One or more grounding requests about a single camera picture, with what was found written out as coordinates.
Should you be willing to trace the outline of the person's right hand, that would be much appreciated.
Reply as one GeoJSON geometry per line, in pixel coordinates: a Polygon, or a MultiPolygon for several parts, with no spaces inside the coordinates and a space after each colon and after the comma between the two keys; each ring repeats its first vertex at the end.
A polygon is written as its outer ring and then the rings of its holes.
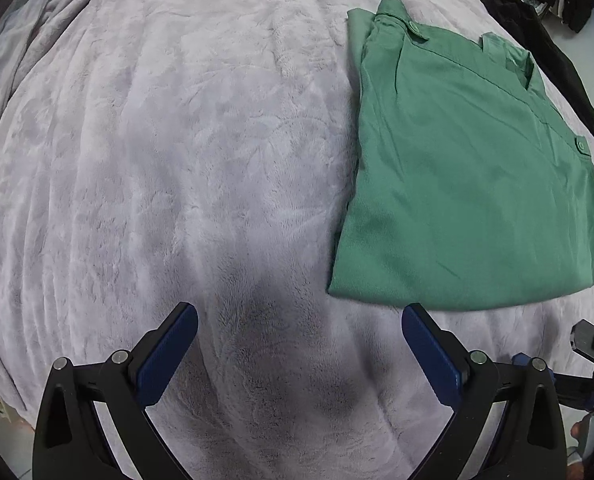
{"type": "Polygon", "coordinates": [[[567,450],[567,480],[585,478],[586,462],[594,452],[594,416],[585,415],[572,425],[570,436],[576,444],[567,450]]]}

